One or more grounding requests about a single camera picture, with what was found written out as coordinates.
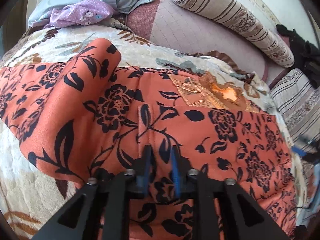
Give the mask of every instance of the orange fabric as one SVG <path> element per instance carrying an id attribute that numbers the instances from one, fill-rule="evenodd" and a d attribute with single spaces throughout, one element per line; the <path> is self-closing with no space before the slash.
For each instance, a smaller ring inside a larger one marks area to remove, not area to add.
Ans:
<path id="1" fill-rule="evenodd" d="M 196 76 L 117 68 L 120 58 L 108 40 L 96 39 L 65 63 L 1 69 L 0 117 L 19 139 L 23 155 L 49 176 L 80 187 L 91 176 L 112 179 L 151 144 L 152 197 L 131 201 L 130 236 L 187 240 L 193 209 L 192 201 L 174 198 L 170 147 L 177 145 L 209 178 L 237 179 L 290 235 L 294 179 L 275 117 L 188 106 L 169 75 Z"/>

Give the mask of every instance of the metal screw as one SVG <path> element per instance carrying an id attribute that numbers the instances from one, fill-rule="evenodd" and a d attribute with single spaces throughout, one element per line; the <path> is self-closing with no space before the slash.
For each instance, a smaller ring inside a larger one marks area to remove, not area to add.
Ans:
<path id="1" fill-rule="evenodd" d="M 196 169 L 191 169 L 191 170 L 188 171 L 188 174 L 190 176 L 196 176 L 196 175 L 198 175 L 198 173 L 199 173 L 199 171 L 196 170 Z"/>
<path id="2" fill-rule="evenodd" d="M 230 186 L 236 184 L 236 180 L 233 178 L 227 178 L 224 182 Z"/>
<path id="3" fill-rule="evenodd" d="M 95 185 L 97 184 L 98 180 L 96 178 L 89 178 L 87 184 L 88 185 Z"/>
<path id="4" fill-rule="evenodd" d="M 127 169 L 127 170 L 124 172 L 124 174 L 125 174 L 126 176 L 134 176 L 134 175 L 136 174 L 136 172 L 135 172 L 135 170 L 133 170 L 133 169 Z"/>

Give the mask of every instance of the black leaf pattern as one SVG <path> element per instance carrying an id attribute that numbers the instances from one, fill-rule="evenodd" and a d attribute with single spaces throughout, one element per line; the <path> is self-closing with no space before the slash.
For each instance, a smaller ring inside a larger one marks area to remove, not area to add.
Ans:
<path id="1" fill-rule="evenodd" d="M 115 142 L 115 140 L 118 139 L 120 132 L 116 132 L 115 135 L 112 138 L 112 141 Z"/>
<path id="2" fill-rule="evenodd" d="M 245 122 L 245 123 L 244 123 L 244 126 L 245 126 L 248 130 L 251 129 L 251 124 L 250 124 L 250 123 Z"/>
<path id="3" fill-rule="evenodd" d="M 150 112 L 149 112 L 149 107 L 147 104 L 144 104 L 141 109 L 140 109 L 140 113 L 141 113 L 141 119 L 142 122 L 144 123 L 144 125 L 146 127 L 148 127 L 150 125 Z"/>
<path id="4" fill-rule="evenodd" d="M 142 206 L 142 210 L 138 212 L 138 218 L 144 219 L 143 221 L 136 221 L 140 227 L 145 231 L 149 236 L 153 236 L 153 231 L 151 226 L 148 225 L 148 223 L 152 222 L 153 220 L 156 219 L 157 216 L 157 209 L 156 209 L 156 204 L 154 203 L 145 203 Z"/>
<path id="5" fill-rule="evenodd" d="M 238 122 L 241 122 L 241 121 L 242 121 L 242 111 L 238 111 L 236 120 L 237 120 Z"/>
<path id="6" fill-rule="evenodd" d="M 28 161 L 35 167 L 37 166 L 37 156 L 34 152 L 28 153 Z"/>
<path id="7" fill-rule="evenodd" d="M 84 105 L 85 109 L 96 114 L 97 104 L 95 103 L 95 101 L 89 100 L 89 101 L 84 102 L 83 105 Z"/>
<path id="8" fill-rule="evenodd" d="M 201 167 L 201 169 L 200 169 L 200 171 L 201 171 L 203 174 L 207 175 L 207 176 L 208 176 L 208 170 L 209 170 L 209 164 L 208 164 L 208 163 L 204 164 L 204 165 Z"/>
<path id="9" fill-rule="evenodd" d="M 192 122 L 199 122 L 204 119 L 204 114 L 197 110 L 189 110 L 184 112 L 184 114 Z"/>
<path id="10" fill-rule="evenodd" d="M 133 122 L 129 119 L 124 120 L 124 125 L 127 127 L 138 127 L 138 124 L 136 122 Z"/>
<path id="11" fill-rule="evenodd" d="M 147 220 L 144 220 L 145 223 L 150 223 L 156 218 L 156 205 L 154 203 L 145 203 L 142 206 L 142 210 L 138 212 L 138 218 L 143 218 L 144 216 L 149 215 Z"/>
<path id="12" fill-rule="evenodd" d="M 174 100 L 174 99 L 178 99 L 181 96 L 178 95 L 175 92 L 164 92 L 164 91 L 159 91 L 159 93 L 161 94 L 161 96 L 163 96 L 164 98 L 170 99 L 170 100 Z"/>
<path id="13" fill-rule="evenodd" d="M 71 76 L 71 78 L 74 80 L 74 82 L 71 81 L 71 80 L 68 78 L 67 75 L 64 76 L 64 79 L 63 79 L 64 82 L 65 82 L 68 86 L 73 87 L 73 88 L 75 88 L 76 90 L 78 90 L 78 91 L 81 92 L 81 91 L 83 90 L 83 88 L 84 88 L 84 82 L 83 82 L 83 80 L 78 76 L 77 73 L 74 73 L 74 72 L 70 73 L 70 76 Z"/>
<path id="14" fill-rule="evenodd" d="M 153 236 L 152 228 L 148 224 L 139 223 L 139 226 L 145 231 L 149 236 Z"/>
<path id="15" fill-rule="evenodd" d="M 134 95 L 134 99 L 135 100 L 138 100 L 140 102 L 144 102 L 143 98 L 142 98 L 142 93 L 141 93 L 141 90 L 140 89 L 137 89 L 136 90 L 136 93 Z"/>
<path id="16" fill-rule="evenodd" d="M 74 141 L 73 120 L 67 122 L 58 132 L 54 143 L 54 152 L 59 166 L 62 166 L 60 152 L 63 152 L 64 165 L 68 169 L 68 159 L 71 154 Z"/>
<path id="17" fill-rule="evenodd" d="M 247 146 L 243 142 L 240 142 L 240 145 L 241 145 L 242 149 L 244 150 L 244 152 L 248 153 Z"/>
<path id="18" fill-rule="evenodd" d="M 124 150 L 122 150 L 122 155 L 123 155 L 123 157 L 124 157 L 129 163 L 131 163 L 131 165 L 132 165 L 134 159 L 133 159 L 131 156 L 129 156 L 127 153 L 125 153 Z"/>
<path id="19" fill-rule="evenodd" d="M 26 111 L 26 108 L 19 109 L 17 112 L 14 113 L 12 120 L 17 119 L 19 116 L 22 116 Z"/>
<path id="20" fill-rule="evenodd" d="M 259 126 L 261 126 L 261 121 L 260 121 L 259 116 L 257 116 L 257 122 L 258 122 Z"/>
<path id="21" fill-rule="evenodd" d="M 243 171 L 241 167 L 238 167 L 238 175 L 237 175 L 237 182 L 240 182 L 243 176 Z"/>
<path id="22" fill-rule="evenodd" d="M 82 58 L 83 62 L 86 63 L 88 69 L 90 70 L 92 77 L 94 78 L 97 74 L 97 64 L 93 57 L 85 56 Z"/>
<path id="23" fill-rule="evenodd" d="M 100 73 L 99 73 L 100 78 L 104 78 L 108 75 L 108 73 L 109 73 L 108 67 L 109 67 L 109 60 L 105 59 L 101 63 Z"/>
<path id="24" fill-rule="evenodd" d="M 22 98 L 20 98 L 20 99 L 17 100 L 17 105 L 20 104 L 20 103 L 23 103 L 23 102 L 26 101 L 26 100 L 27 100 L 27 96 L 26 96 L 26 95 L 23 95 Z"/>
<path id="25" fill-rule="evenodd" d="M 217 158 L 218 167 L 223 171 L 227 171 L 232 164 L 227 159 Z"/>
<path id="26" fill-rule="evenodd" d="M 37 72 L 39 72 L 39 71 L 43 71 L 43 70 L 45 70 L 46 69 L 46 65 L 40 65 L 40 66 L 38 66 L 37 68 L 36 68 L 36 71 Z"/>
<path id="27" fill-rule="evenodd" d="M 195 150 L 197 150 L 199 153 L 205 153 L 205 149 L 202 144 L 197 145 Z"/>
<path id="28" fill-rule="evenodd" d="M 84 54 L 85 52 L 87 52 L 87 51 L 89 51 L 89 50 L 91 50 L 91 49 L 95 49 L 95 48 L 96 48 L 95 46 L 87 47 L 87 48 L 85 48 L 84 50 L 82 50 L 79 55 L 82 55 L 82 54 Z"/>
<path id="29" fill-rule="evenodd" d="M 254 194 L 254 190 L 253 190 L 253 188 L 252 188 L 251 186 L 250 186 L 249 193 L 250 193 L 250 196 L 251 196 L 255 201 L 257 201 L 256 195 Z"/>
<path id="30" fill-rule="evenodd" d="M 31 86 L 31 87 L 26 88 L 25 91 L 37 91 L 37 90 L 39 90 L 40 88 L 41 88 L 40 85 L 33 85 L 33 86 Z"/>
<path id="31" fill-rule="evenodd" d="M 172 111 L 172 112 L 167 113 L 164 117 L 162 117 L 161 120 L 171 119 L 171 118 L 174 118 L 175 116 L 179 115 L 177 109 L 175 109 L 174 107 L 160 105 L 160 113 L 163 114 L 166 111 Z"/>
<path id="32" fill-rule="evenodd" d="M 163 139 L 162 143 L 160 144 L 160 147 L 159 147 L 159 155 L 160 155 L 161 159 L 166 164 L 168 164 L 169 159 L 170 159 L 170 149 L 171 149 L 170 140 L 168 140 L 168 142 L 166 142 L 166 140 Z"/>
<path id="33" fill-rule="evenodd" d="M 227 148 L 227 145 L 228 145 L 228 143 L 226 141 L 224 141 L 224 142 L 217 141 L 212 144 L 211 149 L 210 149 L 210 153 L 212 154 L 217 151 L 224 151 Z"/>
<path id="34" fill-rule="evenodd" d="M 240 159 L 240 160 L 242 160 L 244 157 L 245 157 L 245 153 L 239 153 L 237 155 L 237 158 Z"/>
<path id="35" fill-rule="evenodd" d="M 117 48 L 113 44 L 111 44 L 109 48 L 107 48 L 108 53 L 115 54 L 116 51 L 117 51 Z"/>
<path id="36" fill-rule="evenodd" d="M 179 237 L 184 236 L 189 232 L 189 229 L 185 224 L 179 224 L 172 219 L 164 220 L 161 225 L 168 233 Z"/>
<path id="37" fill-rule="evenodd" d="M 142 70 L 137 70 L 137 71 L 133 71 L 128 78 L 133 78 L 133 77 L 140 77 L 143 75 L 143 71 Z"/>

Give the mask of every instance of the striped cushion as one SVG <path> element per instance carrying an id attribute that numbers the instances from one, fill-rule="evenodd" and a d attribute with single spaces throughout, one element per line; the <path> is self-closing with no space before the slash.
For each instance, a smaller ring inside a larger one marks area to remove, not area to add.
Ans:
<path id="1" fill-rule="evenodd" d="M 237 32 L 283 67 L 291 67 L 294 57 L 285 42 L 265 28 L 236 0 L 172 0 L 175 4 Z"/>
<path id="2" fill-rule="evenodd" d="M 298 140 L 299 136 L 320 138 L 320 93 L 299 69 L 290 71 L 270 92 L 297 147 L 306 152 L 316 149 Z M 302 161 L 308 187 L 307 202 L 315 193 L 314 166 Z"/>

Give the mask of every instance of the black garment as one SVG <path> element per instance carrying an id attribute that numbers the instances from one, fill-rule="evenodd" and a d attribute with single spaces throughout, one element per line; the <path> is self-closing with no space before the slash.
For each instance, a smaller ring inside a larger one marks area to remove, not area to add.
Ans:
<path id="1" fill-rule="evenodd" d="M 283 25 L 277 25 L 277 30 L 282 36 L 290 38 L 290 49 L 294 56 L 291 69 L 300 69 L 316 89 L 320 86 L 320 51 L 312 43 L 300 37 L 296 30 L 289 31 Z"/>

